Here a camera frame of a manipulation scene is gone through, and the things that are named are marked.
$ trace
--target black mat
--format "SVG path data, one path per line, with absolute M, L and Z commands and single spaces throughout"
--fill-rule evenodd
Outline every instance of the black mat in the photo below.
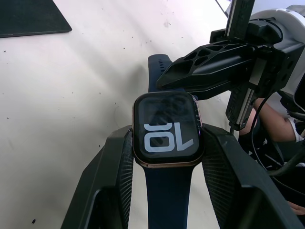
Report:
M 71 30 L 52 0 L 0 0 L 0 38 Z

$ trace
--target number 10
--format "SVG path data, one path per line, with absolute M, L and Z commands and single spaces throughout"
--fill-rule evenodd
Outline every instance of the number 10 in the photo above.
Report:
M 148 131 L 160 131 L 160 130 L 170 130 L 173 124 L 168 123 L 166 125 L 149 125 L 144 124 L 144 128 Z M 180 123 L 174 123 L 175 128 L 175 135 L 176 135 L 176 143 L 177 143 L 177 150 L 183 151 L 188 147 L 194 144 L 193 139 L 189 140 L 186 143 L 182 143 L 181 137 L 181 128 Z M 168 146 L 160 146 L 160 147 L 152 147 L 150 139 L 153 137 L 167 137 L 169 141 Z M 155 152 L 169 152 L 175 148 L 175 141 L 174 136 L 171 132 L 150 132 L 144 136 L 144 146 L 147 152 L 155 153 Z

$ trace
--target skin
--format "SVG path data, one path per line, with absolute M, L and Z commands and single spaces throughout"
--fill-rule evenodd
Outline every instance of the skin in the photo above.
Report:
M 305 215 L 305 208 L 298 206 L 294 203 L 291 203 L 289 201 L 287 201 L 288 205 L 290 206 L 291 210 L 296 214 L 296 215 Z
M 258 98 L 254 103 L 254 109 L 251 111 L 246 127 L 239 132 L 239 135 L 245 135 L 250 132 L 251 125 L 256 114 L 256 110 L 263 99 Z M 277 111 L 268 104 L 264 104 L 259 113 L 259 117 L 274 142 L 295 141 L 295 133 L 289 120 L 284 119 Z

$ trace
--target digital time display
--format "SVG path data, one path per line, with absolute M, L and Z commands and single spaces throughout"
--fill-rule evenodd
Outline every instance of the digital time display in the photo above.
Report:
M 177 91 L 140 96 L 133 108 L 133 148 L 150 164 L 198 158 L 203 142 L 196 100 Z

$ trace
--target blue silicone strap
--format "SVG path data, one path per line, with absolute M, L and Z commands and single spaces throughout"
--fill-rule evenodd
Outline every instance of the blue silicone strap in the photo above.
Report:
M 148 58 L 149 92 L 171 64 L 167 55 Z M 146 177 L 149 229 L 186 229 L 193 167 L 143 168 Z

